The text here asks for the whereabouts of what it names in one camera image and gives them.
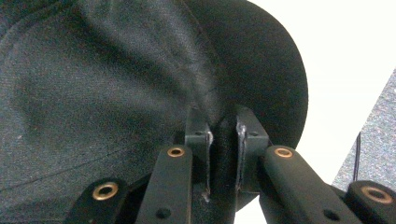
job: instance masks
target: dark fabric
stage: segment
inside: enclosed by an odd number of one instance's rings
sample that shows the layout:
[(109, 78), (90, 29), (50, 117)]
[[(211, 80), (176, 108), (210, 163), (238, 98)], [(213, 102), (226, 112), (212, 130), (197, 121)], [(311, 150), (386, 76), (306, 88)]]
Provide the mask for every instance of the dark fabric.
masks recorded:
[(185, 3), (2, 3), (0, 222), (59, 223), (91, 182), (148, 174), (189, 105), (215, 134), (197, 223), (233, 220), (233, 104), (297, 145), (307, 87), (287, 32), (245, 1)]

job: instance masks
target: gray carpet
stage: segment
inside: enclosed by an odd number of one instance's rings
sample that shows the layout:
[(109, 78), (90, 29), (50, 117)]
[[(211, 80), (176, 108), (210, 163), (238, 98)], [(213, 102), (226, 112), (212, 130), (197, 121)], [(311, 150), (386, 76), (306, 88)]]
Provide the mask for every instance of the gray carpet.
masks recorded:
[[(333, 185), (347, 190), (352, 181), (356, 143)], [(396, 191), (396, 69), (361, 130), (358, 180), (373, 180)]]

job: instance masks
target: brass grommet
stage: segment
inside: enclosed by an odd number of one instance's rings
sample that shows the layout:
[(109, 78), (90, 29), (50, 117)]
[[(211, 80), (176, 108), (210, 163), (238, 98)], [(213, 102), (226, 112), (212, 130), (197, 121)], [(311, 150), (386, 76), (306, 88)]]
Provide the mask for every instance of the brass grommet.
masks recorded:
[(168, 156), (181, 157), (184, 155), (184, 149), (180, 147), (172, 147), (168, 150)]
[(275, 149), (275, 154), (282, 158), (290, 158), (293, 156), (293, 153), (290, 150), (282, 147)]
[(114, 182), (106, 182), (105, 184), (97, 186), (92, 193), (92, 197), (96, 201), (104, 201), (114, 197), (119, 191), (119, 185)]
[(361, 192), (363, 192), (367, 198), (377, 203), (389, 204), (393, 202), (392, 197), (382, 189), (364, 186), (361, 187)]

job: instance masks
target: black metal bracket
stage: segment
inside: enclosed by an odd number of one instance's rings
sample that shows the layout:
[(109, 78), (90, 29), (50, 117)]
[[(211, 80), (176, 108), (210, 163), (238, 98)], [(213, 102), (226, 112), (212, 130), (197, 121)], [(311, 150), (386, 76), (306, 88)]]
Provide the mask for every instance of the black metal bracket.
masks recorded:
[[(236, 111), (235, 189), (260, 193), (267, 223), (396, 223), (394, 191), (371, 181), (354, 182), (347, 193), (328, 186), (294, 149), (269, 147), (269, 136), (251, 110), (239, 105)], [(186, 146), (163, 148), (151, 176), (129, 187), (114, 178), (92, 183), (65, 223), (191, 223), (192, 191), (207, 199), (210, 194), (214, 137), (199, 110), (191, 108)]]

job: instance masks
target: white background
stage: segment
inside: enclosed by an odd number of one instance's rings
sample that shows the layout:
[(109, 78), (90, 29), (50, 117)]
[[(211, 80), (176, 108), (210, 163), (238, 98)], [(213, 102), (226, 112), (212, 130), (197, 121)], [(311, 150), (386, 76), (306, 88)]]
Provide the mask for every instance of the white background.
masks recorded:
[[(332, 183), (396, 67), (396, 1), (251, 0), (294, 39), (308, 78), (299, 153)], [(258, 199), (235, 223), (265, 223)]]

